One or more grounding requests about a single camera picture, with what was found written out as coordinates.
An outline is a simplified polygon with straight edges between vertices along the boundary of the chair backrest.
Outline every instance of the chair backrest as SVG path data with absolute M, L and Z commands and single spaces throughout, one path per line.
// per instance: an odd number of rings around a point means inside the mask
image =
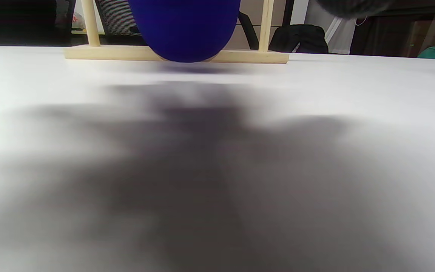
M 71 36 L 71 25 L 73 23 L 73 13 L 75 11 L 76 0 L 56 0 L 57 17 L 55 26 L 57 30 L 68 40 Z
M 106 35 L 140 36 L 128 0 L 95 0 Z
M 249 49 L 257 50 L 259 48 L 259 40 L 258 36 L 256 36 L 256 31 L 254 31 L 254 26 L 251 22 L 251 19 L 249 19 L 248 15 L 242 12 L 239 12 L 238 19 L 241 23 L 241 26 L 243 27 L 243 31 L 245 32 L 245 36 L 249 44 Z
M 146 45 L 135 24 L 128 0 L 95 0 L 95 4 L 108 43 Z

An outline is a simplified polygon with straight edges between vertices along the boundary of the wooden post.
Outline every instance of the wooden post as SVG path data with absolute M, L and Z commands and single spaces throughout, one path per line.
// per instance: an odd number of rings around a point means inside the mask
M 264 0 L 261 17 L 261 34 L 259 35 L 259 52 L 268 52 L 271 33 L 271 17 L 273 16 L 274 0 Z
M 82 7 L 88 44 L 90 46 L 100 46 L 100 38 L 98 36 L 97 19 L 95 18 L 93 0 L 82 0 Z

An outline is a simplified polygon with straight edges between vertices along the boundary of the mesh chair back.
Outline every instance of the mesh chair back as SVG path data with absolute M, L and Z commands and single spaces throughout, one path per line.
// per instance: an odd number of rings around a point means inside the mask
M 95 4 L 108 43 L 146 45 L 138 32 L 128 0 L 95 0 Z
M 127 0 L 95 0 L 95 4 L 97 5 L 105 34 L 118 36 L 140 35 L 131 32 L 131 28 L 135 28 L 137 25 Z

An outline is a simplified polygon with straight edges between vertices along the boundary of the wooden base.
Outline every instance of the wooden base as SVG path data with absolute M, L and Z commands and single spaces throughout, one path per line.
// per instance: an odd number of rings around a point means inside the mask
M 65 58 L 69 60 L 146 60 L 165 61 L 148 46 L 129 45 L 79 45 L 65 48 Z M 273 63 L 286 64 L 290 55 L 278 52 L 257 52 L 240 50 L 223 50 L 208 62 L 220 63 Z

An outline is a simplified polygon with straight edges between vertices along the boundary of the office chair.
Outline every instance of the office chair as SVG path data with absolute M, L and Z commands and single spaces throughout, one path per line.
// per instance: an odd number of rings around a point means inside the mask
M 259 48 L 259 41 L 258 36 L 256 35 L 256 31 L 254 31 L 254 26 L 251 22 L 251 19 L 249 19 L 248 15 L 242 12 L 239 12 L 238 19 L 241 23 L 241 26 L 243 27 L 243 31 L 245 32 L 245 36 L 249 44 L 249 49 L 257 50 Z
M 71 26 L 75 12 L 76 0 L 56 0 L 57 17 L 55 27 L 60 35 L 62 46 L 71 46 Z
M 70 45 L 75 3 L 76 0 L 0 0 L 0 45 Z M 66 21 L 57 26 L 61 5 L 66 10 Z
M 95 0 L 105 38 L 111 45 L 147 45 L 140 35 L 127 0 Z

